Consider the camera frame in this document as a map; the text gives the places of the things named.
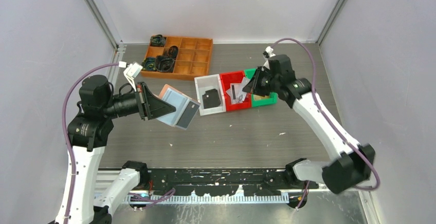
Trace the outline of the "pink leather card holder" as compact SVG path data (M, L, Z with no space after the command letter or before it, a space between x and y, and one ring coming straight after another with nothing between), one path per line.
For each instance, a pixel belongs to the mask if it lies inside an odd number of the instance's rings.
M189 97L188 95L182 93L181 91L175 89L173 86L170 86L168 84L166 84L162 88L158 97L163 101L166 101L169 104L176 107L176 112L157 118L158 121L166 125L169 125L171 127L176 127L175 124L177 120L180 118L183 109L186 107L189 101L197 102L197 100Z

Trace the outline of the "dark grey card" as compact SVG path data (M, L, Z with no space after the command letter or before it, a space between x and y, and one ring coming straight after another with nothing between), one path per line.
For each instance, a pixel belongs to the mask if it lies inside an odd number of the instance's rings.
M180 118L177 120L175 126L180 129L187 129L195 117L197 111L200 108L200 104L194 101L189 101L186 107L183 109L183 112Z

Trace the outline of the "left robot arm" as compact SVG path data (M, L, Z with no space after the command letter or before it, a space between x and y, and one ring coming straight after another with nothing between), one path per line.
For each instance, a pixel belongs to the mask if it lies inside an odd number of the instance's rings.
M95 196L97 173L113 120L133 114L152 120L176 109L151 93L144 82L137 84L136 91L118 95L103 75L82 78L79 83L79 111L63 126L69 161L63 199L54 222L111 223L128 193L150 184L147 165L129 160L102 195Z

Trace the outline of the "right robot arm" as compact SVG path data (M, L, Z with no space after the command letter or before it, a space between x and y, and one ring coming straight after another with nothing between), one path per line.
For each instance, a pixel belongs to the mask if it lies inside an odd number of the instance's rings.
M305 181L312 181L339 194L375 174L374 148L361 145L345 131L324 107L310 81L296 77L287 55L272 56L266 66L257 67L243 91L263 97L276 93L309 125L330 158L329 162L300 158L288 164L285 181L289 187L296 189Z

